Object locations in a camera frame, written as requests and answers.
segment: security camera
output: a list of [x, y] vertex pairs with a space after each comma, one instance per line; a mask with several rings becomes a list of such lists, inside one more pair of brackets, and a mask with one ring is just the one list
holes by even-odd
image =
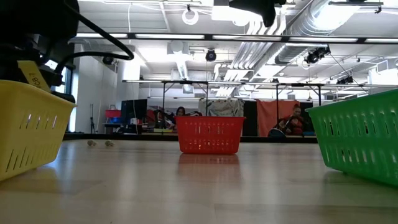
[[206, 61], [214, 62], [217, 58], [217, 54], [213, 49], [209, 49], [206, 54]]
[[102, 58], [102, 62], [105, 65], [114, 65], [116, 63], [116, 60], [112, 57], [103, 57]]

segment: green basket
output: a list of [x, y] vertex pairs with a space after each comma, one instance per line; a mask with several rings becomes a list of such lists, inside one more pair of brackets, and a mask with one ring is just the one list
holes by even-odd
[[398, 90], [308, 112], [326, 166], [398, 186]]

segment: ceiling light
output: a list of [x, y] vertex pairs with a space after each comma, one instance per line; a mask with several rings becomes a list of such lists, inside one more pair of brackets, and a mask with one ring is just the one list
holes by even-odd
[[[163, 100], [163, 97], [161, 97], [161, 96], [150, 96], [150, 97], [148, 97], [148, 99], [160, 99], [160, 100]], [[170, 99], [174, 99], [174, 97], [165, 97], [164, 99], [165, 100], [166, 99], [170, 100]]]
[[255, 82], [250, 82], [250, 83], [245, 83], [246, 85], [277, 85], [278, 83], [255, 83]]
[[350, 2], [341, 2], [341, 1], [330, 1], [330, 6], [382, 6], [383, 2], [361, 2], [361, 1], [350, 1]]
[[297, 42], [349, 42], [354, 43], [357, 42], [357, 38], [337, 38], [337, 37], [291, 37], [289, 41], [297, 41]]
[[390, 43], [398, 43], [398, 39], [394, 39], [394, 38], [369, 38], [365, 40], [365, 43], [386, 43], [386, 44], [390, 44]]
[[159, 1], [159, 0], [153, 0], [153, 1], [145, 1], [145, 0], [78, 0], [80, 2], [103, 2], [105, 4], [159, 4], [162, 2], [163, 4], [191, 4], [193, 6], [201, 6], [202, 3], [201, 1], [174, 1], [174, 0], [169, 0], [169, 1]]
[[132, 82], [132, 83], [162, 83], [160, 80], [123, 80], [123, 82]]
[[136, 34], [137, 39], [192, 39], [203, 40], [204, 35], [191, 34]]
[[[127, 34], [110, 34], [114, 38], [127, 38]], [[78, 33], [78, 38], [104, 38], [103, 36], [95, 33]]]
[[208, 82], [209, 84], [225, 84], [225, 85], [240, 85], [241, 82]]
[[211, 10], [211, 20], [236, 21], [236, 23], [239, 25], [246, 25], [247, 23], [249, 23], [249, 20], [262, 21], [262, 17], [253, 12], [235, 9], [229, 6], [213, 6]]
[[268, 37], [261, 35], [214, 35], [213, 39], [215, 40], [241, 40], [241, 41], [270, 41], [277, 42], [280, 41], [281, 37]]
[[286, 43], [288, 47], [328, 47], [327, 44], [312, 44], [312, 43]]
[[236, 99], [231, 99], [231, 98], [207, 98], [207, 100], [236, 100]]
[[[161, 96], [150, 96], [148, 99], [160, 99], [163, 100]], [[165, 100], [200, 100], [199, 97], [165, 97]]]

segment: black stand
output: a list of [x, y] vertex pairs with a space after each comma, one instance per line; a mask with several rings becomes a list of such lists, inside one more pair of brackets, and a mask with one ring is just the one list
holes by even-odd
[[91, 116], [90, 116], [90, 126], [91, 126], [91, 134], [96, 134], [95, 131], [95, 125], [94, 125], [94, 119], [93, 119], [93, 108], [94, 108], [94, 104], [90, 104], [90, 110], [91, 110]]

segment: white wall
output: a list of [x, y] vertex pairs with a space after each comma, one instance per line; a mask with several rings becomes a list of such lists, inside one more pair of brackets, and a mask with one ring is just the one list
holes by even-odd
[[[377, 72], [376, 69], [368, 71], [368, 82], [372, 85], [398, 85], [398, 70], [390, 69]], [[372, 88], [369, 94], [382, 93], [384, 91], [393, 90], [395, 88]]]
[[[81, 46], [76, 45], [75, 51], [82, 51]], [[98, 132], [104, 133], [105, 110], [116, 104], [117, 74], [93, 57], [76, 58], [74, 64], [78, 73], [75, 131], [90, 133], [90, 104], [94, 104], [95, 128], [99, 124]]]
[[[203, 90], [195, 86], [195, 93], [204, 93]], [[139, 98], [147, 99], [148, 97], [163, 97], [163, 88], [140, 88], [139, 89]], [[165, 97], [195, 97], [195, 94], [183, 94], [182, 88], [171, 88], [169, 89]], [[162, 107], [162, 99], [148, 99], [148, 106], [160, 106]], [[183, 106], [186, 109], [198, 109], [199, 108], [199, 100], [181, 100], [181, 99], [165, 99], [165, 108], [178, 108], [179, 106]]]
[[116, 107], [121, 110], [121, 102], [123, 100], [136, 100], [139, 98], [138, 89], [139, 83], [124, 83], [122, 80], [137, 80], [139, 79], [139, 66], [134, 66], [132, 61], [118, 62], [118, 82], [116, 92]]

